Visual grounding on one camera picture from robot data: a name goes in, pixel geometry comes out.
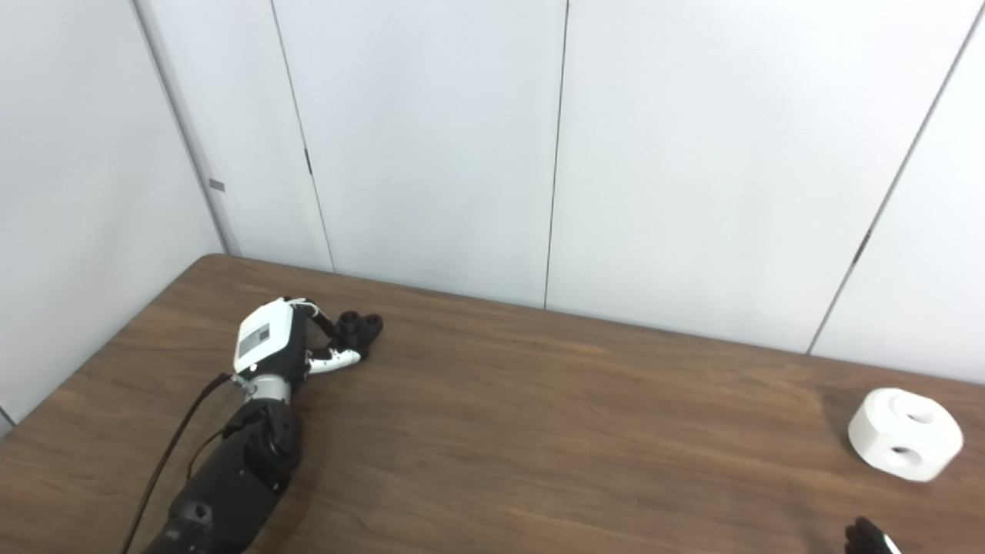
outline wall seam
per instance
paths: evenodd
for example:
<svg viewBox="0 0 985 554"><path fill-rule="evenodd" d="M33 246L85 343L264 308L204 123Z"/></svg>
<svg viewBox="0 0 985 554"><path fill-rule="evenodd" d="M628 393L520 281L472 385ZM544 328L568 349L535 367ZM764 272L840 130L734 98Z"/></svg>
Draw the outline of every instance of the wall seam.
<svg viewBox="0 0 985 554"><path fill-rule="evenodd" d="M951 62L951 67L948 68L948 72L944 76L944 81L941 82L941 86L938 88L937 93L934 95L934 99L930 102L930 107L927 108L927 113L924 114L923 121L920 122L920 126L917 128L916 135L913 137L913 141L910 142L909 148L906 150L906 154L903 155L903 160L899 164L899 168L896 170L896 175L892 178L892 182L889 184L889 189L886 190L886 195L883 196L883 201L879 205L879 209L876 210L876 215L872 219L872 223L869 225L869 229L866 230L865 235L862 238L862 242L859 245L859 249L855 252L851 264L848 266L848 270L845 271L844 277L841 279L841 283L838 285L838 289L834 293L834 297L831 299L830 304L827 306L827 311L824 313L824 317L821 318L821 324L818 325L818 330L814 333L814 338L811 339L811 344L808 346L807 354L812 355L814 353L814 348L818 345L818 339L821 338L821 333L824 331L824 327L827 325L827 321L830 319L831 314L834 312L835 306L838 304L838 300L841 298L841 293L845 289L845 285L848 284L848 280L851 278L852 273L855 271L855 267L862 258L862 252L868 245L869 238L875 232L876 225L879 224L879 220L882 218L884 211L886 210L889 200L892 198L892 194L896 191L896 186L899 184L899 180L902 175L906 172L906 167L909 165L910 159L913 157L913 153L916 151L917 146L920 144L920 139L923 137L924 131L927 130L927 125L934 115L934 111L937 109L938 104L941 101L941 97L944 96L944 92L951 82L951 77L954 75L954 71L957 69L961 58L964 56L964 51L967 49L968 45L971 43L971 39L978 29L978 25L982 20L982 14L985 13L985 2L978 7L978 12L975 14L974 19L971 21L971 27L968 29L967 34L964 36L964 40L961 42L961 46L957 49L957 54L954 55L954 60Z"/></svg>
<svg viewBox="0 0 985 554"><path fill-rule="evenodd" d="M551 180L551 215L548 218L548 257L544 271L544 310L548 308L548 289L551 286L551 245L554 242L554 209L558 192L558 152L560 152L560 113L564 101L564 63L567 59L567 18L571 11L571 1L564 2L564 33L560 48L560 83L558 84L558 125L555 131L555 167Z"/></svg>

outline robotic hand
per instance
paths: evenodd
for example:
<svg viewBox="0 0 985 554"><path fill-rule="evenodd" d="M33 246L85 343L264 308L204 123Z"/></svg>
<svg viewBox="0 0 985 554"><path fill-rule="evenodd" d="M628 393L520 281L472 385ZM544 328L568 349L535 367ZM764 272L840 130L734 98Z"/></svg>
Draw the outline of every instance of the robotic hand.
<svg viewBox="0 0 985 554"><path fill-rule="evenodd" d="M308 348L308 320L329 339L325 348ZM144 553L238 554L246 550L300 463L300 428L291 409L292 396L309 374L338 370L364 359L382 329L382 319L376 314L344 312L333 323L307 299L278 299L247 317L239 327L231 377L242 388L246 402L217 434L222 441L209 458L194 475L189 470L189 480L171 503L164 528ZM221 376L211 388L206 387L177 435L198 402L228 377Z"/></svg>
<svg viewBox="0 0 985 554"><path fill-rule="evenodd" d="M845 538L845 554L902 554L889 535L865 518L845 527Z"/></svg>

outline hole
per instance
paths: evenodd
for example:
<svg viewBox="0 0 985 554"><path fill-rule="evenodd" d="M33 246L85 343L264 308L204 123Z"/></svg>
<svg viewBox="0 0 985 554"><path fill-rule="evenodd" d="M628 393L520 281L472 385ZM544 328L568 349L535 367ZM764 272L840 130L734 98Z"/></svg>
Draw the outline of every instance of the hole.
<svg viewBox="0 0 985 554"><path fill-rule="evenodd" d="M922 461L920 454L907 447L893 447L892 454L889 456L889 463L899 467L913 467Z"/></svg>
<svg viewBox="0 0 985 554"><path fill-rule="evenodd" d="M922 423L924 425L930 425L934 423L934 412L906 412L906 417L912 419L917 423Z"/></svg>

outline white cylindrical block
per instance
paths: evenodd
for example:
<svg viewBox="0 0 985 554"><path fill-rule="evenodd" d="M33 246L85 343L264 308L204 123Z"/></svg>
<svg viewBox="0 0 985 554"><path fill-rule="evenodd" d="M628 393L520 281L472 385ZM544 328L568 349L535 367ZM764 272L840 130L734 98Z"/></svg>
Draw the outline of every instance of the white cylindrical block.
<svg viewBox="0 0 985 554"><path fill-rule="evenodd" d="M877 388L848 424L848 438L876 469L909 481L930 481L964 445L964 435L936 401L900 388Z"/></svg>

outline black object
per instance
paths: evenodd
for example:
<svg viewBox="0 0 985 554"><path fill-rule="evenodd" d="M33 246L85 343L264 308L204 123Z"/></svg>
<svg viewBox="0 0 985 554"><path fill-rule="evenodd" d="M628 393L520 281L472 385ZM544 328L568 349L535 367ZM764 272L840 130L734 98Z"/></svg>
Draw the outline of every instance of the black object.
<svg viewBox="0 0 985 554"><path fill-rule="evenodd" d="M123 539L123 548L120 549L120 554L126 554L126 551L130 549L130 543L133 542L133 535L137 533L137 525L140 524L140 518L144 515L144 510L147 508L147 501L151 499L151 493L154 491L154 486L158 484L158 478L161 477L161 471L164 469L164 465L167 463L167 459L171 457L171 452L174 450L174 446L178 444L178 439L181 438L181 434L184 433L184 428L188 426L188 422L191 421L191 416L195 414L195 410L198 409L199 404L202 400L205 400L209 394L219 388L221 384L230 379L228 374L218 374L214 379L212 379L209 384L205 385L202 392L198 394L198 398L192 402L191 407L188 408L188 412L185 413L184 419L178 424L178 428L174 430L174 435L171 436L171 440L167 443L167 448L164 449L164 454L161 455L161 460L158 461L158 466L154 468L154 472L151 473L151 480L148 481L147 487L144 489L144 494L140 498L140 503L137 505L137 513L133 517L133 521L130 522L130 528L127 530L126 538Z"/></svg>
<svg viewBox="0 0 985 554"><path fill-rule="evenodd" d="M855 523L845 527L845 554L898 554L890 548L892 541L866 518L857 518Z"/></svg>
<svg viewBox="0 0 985 554"><path fill-rule="evenodd" d="M273 513L301 460L291 407L250 400L233 414L223 440L181 489L145 554L238 554Z"/></svg>

